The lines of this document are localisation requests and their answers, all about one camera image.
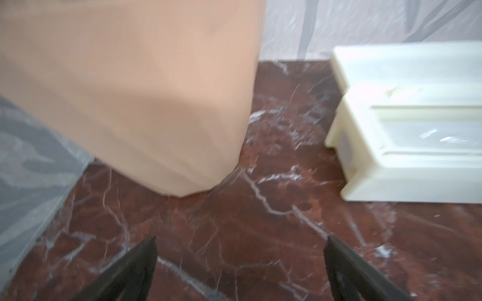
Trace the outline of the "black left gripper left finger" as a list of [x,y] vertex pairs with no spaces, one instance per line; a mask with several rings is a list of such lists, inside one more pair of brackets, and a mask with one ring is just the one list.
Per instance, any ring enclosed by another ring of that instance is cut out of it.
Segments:
[[156,238],[143,240],[72,300],[146,300],[157,256]]

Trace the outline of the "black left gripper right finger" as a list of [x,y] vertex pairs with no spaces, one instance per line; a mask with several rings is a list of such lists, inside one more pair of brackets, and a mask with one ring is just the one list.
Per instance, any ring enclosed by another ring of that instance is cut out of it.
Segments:
[[335,235],[328,237],[324,256],[335,300],[412,300]]

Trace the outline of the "cream plastic wrap dispenser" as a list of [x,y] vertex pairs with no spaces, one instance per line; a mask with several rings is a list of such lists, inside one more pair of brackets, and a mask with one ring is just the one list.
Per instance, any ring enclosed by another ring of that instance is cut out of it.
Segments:
[[481,43],[337,46],[345,201],[481,203]]

